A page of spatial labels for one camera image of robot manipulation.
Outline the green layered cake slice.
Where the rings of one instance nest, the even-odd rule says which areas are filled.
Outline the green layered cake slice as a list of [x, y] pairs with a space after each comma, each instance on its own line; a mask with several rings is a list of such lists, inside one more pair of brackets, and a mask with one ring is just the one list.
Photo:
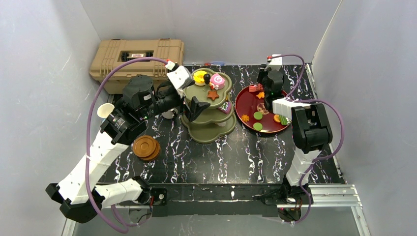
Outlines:
[[291, 119], [289, 119], [285, 116], [282, 116], [282, 115], [279, 115], [279, 119], [280, 119], [280, 123], [282, 125], [289, 125], [292, 122]]

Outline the pink swirl roll cake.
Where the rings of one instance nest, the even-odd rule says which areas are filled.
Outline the pink swirl roll cake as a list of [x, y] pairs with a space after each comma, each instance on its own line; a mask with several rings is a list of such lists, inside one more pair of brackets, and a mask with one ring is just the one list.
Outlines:
[[212, 90], [221, 90], [225, 87], [225, 84], [225, 78], [218, 73], [213, 74], [209, 81], [209, 86]]

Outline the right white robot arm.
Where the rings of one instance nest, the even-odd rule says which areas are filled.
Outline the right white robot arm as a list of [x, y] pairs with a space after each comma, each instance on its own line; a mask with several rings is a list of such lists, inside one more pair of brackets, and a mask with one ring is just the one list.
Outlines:
[[259, 198], [266, 205], [294, 199], [299, 205], [308, 195], [308, 176], [315, 159], [333, 138], [325, 107], [322, 103], [292, 101], [282, 93], [284, 75], [278, 70], [260, 68], [257, 82], [262, 85], [265, 109], [292, 122], [292, 137], [296, 146], [294, 157], [280, 188], [265, 192]]

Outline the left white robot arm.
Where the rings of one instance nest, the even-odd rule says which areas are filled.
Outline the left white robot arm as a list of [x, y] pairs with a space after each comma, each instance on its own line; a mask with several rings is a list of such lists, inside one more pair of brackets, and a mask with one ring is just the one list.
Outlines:
[[174, 108], [195, 120], [209, 107], [207, 102], [192, 98], [184, 101], [184, 90], [195, 84], [191, 75], [169, 73], [158, 88], [153, 79], [137, 75], [122, 90], [121, 98], [104, 113], [104, 121], [94, 141], [88, 141], [86, 154], [59, 183], [46, 188], [49, 197], [60, 204], [62, 214], [79, 223], [86, 223], [105, 207], [126, 201], [147, 202], [152, 198], [149, 184], [141, 177], [100, 185], [99, 179], [114, 160], [128, 149], [146, 130], [148, 118]]

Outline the green three-tier dessert stand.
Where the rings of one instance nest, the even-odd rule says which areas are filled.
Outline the green three-tier dessert stand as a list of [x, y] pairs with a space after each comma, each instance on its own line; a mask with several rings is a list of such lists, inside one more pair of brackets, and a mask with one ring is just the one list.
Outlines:
[[220, 74], [225, 78], [225, 87], [221, 90], [217, 90], [217, 94], [220, 96], [218, 99], [212, 101], [207, 98], [208, 91], [212, 90], [209, 85], [197, 86], [192, 85], [184, 89], [185, 101], [190, 104], [193, 96], [201, 102], [210, 103], [210, 107], [205, 109], [193, 122], [190, 122], [185, 114], [181, 115], [180, 120], [183, 125], [188, 129], [191, 138], [201, 144], [209, 144], [214, 142], [220, 136], [230, 134], [237, 122], [236, 115], [234, 115], [234, 106], [229, 114], [225, 114], [218, 110], [225, 101], [231, 102], [231, 90], [232, 80], [231, 78], [223, 73], [216, 72], [208, 68], [200, 68], [195, 71], [203, 70], [210, 76], [215, 73]]

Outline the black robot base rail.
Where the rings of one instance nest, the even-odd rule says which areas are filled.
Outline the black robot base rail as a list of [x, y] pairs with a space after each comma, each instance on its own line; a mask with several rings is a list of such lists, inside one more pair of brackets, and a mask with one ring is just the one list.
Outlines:
[[126, 207], [151, 209], [155, 217], [177, 215], [261, 215], [298, 220], [314, 201], [304, 189], [286, 184], [151, 184]]

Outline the purple cake slice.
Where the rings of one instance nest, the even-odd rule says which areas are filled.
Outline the purple cake slice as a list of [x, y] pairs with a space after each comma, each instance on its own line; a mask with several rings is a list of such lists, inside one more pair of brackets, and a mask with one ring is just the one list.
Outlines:
[[225, 114], [229, 114], [232, 110], [232, 103], [230, 101], [225, 101], [220, 107], [218, 107], [218, 110]]

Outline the blue mug cream interior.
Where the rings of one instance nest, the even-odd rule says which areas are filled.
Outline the blue mug cream interior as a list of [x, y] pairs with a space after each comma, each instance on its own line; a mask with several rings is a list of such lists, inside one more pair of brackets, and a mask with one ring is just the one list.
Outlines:
[[98, 107], [96, 114], [100, 118], [107, 118], [108, 115], [110, 115], [111, 112], [114, 110], [114, 108], [115, 107], [112, 103], [104, 103]]

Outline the yellow frosted donut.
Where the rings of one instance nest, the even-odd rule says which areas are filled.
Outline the yellow frosted donut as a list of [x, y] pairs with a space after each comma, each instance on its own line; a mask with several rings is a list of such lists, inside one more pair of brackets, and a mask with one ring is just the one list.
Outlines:
[[205, 72], [205, 71], [203, 71], [203, 70], [195, 71], [193, 73], [193, 80], [195, 81], [195, 85], [197, 85], [197, 86], [204, 86], [204, 85], [206, 85], [205, 76], [207, 74], [208, 73]]

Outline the red layered cake slice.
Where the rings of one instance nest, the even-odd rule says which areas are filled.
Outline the red layered cake slice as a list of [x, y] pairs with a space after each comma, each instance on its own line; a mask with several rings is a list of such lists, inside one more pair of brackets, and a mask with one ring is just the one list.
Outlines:
[[248, 87], [248, 91], [249, 92], [263, 92], [264, 90], [263, 90], [262, 84], [254, 84]]

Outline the brown wooden coaster stack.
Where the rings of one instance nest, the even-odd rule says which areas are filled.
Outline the brown wooden coaster stack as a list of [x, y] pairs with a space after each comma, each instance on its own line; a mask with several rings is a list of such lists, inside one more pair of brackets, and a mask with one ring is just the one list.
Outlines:
[[143, 135], [133, 142], [132, 151], [143, 162], [151, 162], [159, 156], [161, 147], [155, 138]]

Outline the star shaped cookie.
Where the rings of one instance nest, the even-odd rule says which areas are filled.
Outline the star shaped cookie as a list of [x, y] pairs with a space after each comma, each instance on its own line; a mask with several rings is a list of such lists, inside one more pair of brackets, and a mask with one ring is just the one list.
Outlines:
[[210, 91], [208, 91], [208, 94], [207, 94], [207, 98], [208, 99], [211, 99], [212, 101], [214, 101], [214, 100], [216, 100], [216, 99], [218, 99], [220, 96], [217, 94], [217, 91], [216, 90], [210, 90]]

